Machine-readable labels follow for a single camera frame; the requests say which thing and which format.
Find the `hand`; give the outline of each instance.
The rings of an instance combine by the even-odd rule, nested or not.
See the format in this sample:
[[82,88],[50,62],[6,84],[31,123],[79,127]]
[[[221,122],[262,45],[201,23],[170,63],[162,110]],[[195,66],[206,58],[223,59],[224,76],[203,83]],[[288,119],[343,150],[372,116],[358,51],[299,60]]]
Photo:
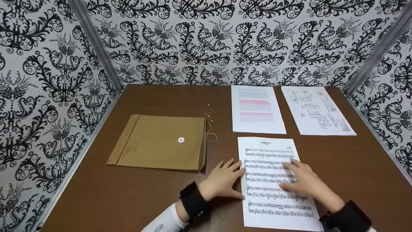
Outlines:
[[295,174],[297,182],[294,184],[281,183],[279,184],[279,187],[315,198],[332,213],[343,208],[345,202],[323,183],[318,175],[312,171],[309,165],[301,163],[295,159],[291,159],[291,161],[294,165],[283,163],[283,166]]
[[210,201],[216,196],[234,197],[245,199],[240,193],[232,189],[234,182],[246,172],[246,168],[237,170],[242,161],[233,163],[233,159],[226,162],[223,166],[221,161],[210,173],[210,175],[199,184],[198,188],[203,198]]

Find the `envelope string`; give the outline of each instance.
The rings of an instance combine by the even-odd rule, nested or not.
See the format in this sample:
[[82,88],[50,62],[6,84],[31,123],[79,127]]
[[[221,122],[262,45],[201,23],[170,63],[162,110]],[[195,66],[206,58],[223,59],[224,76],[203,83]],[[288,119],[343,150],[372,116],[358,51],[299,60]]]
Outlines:
[[[210,141],[210,142],[216,142],[216,141],[218,140],[218,136],[217,136],[215,133],[212,133],[212,132],[211,132],[211,131],[212,131],[212,125],[210,124],[209,120],[206,120],[206,122],[207,122],[207,123],[209,124],[209,126],[210,126],[210,130],[208,130],[208,132],[206,132],[206,139],[207,139],[208,141]],[[215,136],[215,140],[209,139],[208,136],[210,136],[210,135],[214,135],[214,136]]]

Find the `sheet music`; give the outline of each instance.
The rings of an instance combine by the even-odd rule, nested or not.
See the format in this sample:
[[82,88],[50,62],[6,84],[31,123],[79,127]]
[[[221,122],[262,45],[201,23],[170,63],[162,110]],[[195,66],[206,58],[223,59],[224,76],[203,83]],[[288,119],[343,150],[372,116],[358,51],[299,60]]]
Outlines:
[[299,160],[293,139],[239,137],[239,159],[246,173],[241,179],[243,221],[247,227],[323,231],[312,198],[279,187],[294,183],[293,172],[282,163]]
[[273,87],[232,85],[234,132],[286,134]]
[[301,135],[356,135],[324,87],[282,86]]

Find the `black wristband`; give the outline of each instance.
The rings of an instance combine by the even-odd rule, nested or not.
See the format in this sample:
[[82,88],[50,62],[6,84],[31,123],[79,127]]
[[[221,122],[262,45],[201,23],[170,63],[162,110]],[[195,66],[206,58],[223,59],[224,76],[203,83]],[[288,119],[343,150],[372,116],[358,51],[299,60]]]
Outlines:
[[180,199],[189,215],[189,222],[210,211],[209,203],[200,194],[196,182],[191,183],[180,192]]
[[337,227],[341,232],[366,232],[372,224],[368,216],[353,201],[348,201],[341,210],[323,216],[319,221],[326,229]]

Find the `kraft paper envelope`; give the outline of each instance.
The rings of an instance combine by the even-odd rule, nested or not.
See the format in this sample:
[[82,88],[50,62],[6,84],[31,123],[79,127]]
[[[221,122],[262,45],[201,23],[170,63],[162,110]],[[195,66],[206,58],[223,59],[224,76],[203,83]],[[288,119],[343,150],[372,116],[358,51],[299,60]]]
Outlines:
[[199,172],[205,162],[205,118],[134,114],[107,164]]

